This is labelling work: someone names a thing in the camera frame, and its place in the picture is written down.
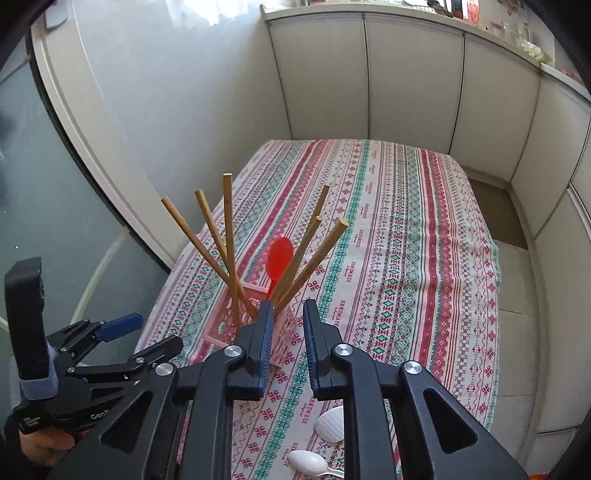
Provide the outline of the person's left hand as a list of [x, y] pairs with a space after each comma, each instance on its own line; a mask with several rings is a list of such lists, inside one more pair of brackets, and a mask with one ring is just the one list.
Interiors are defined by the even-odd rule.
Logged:
[[54, 427], [24, 434], [20, 431], [16, 420], [9, 416], [4, 426], [1, 452], [16, 461], [54, 467], [74, 446], [75, 439], [72, 435]]

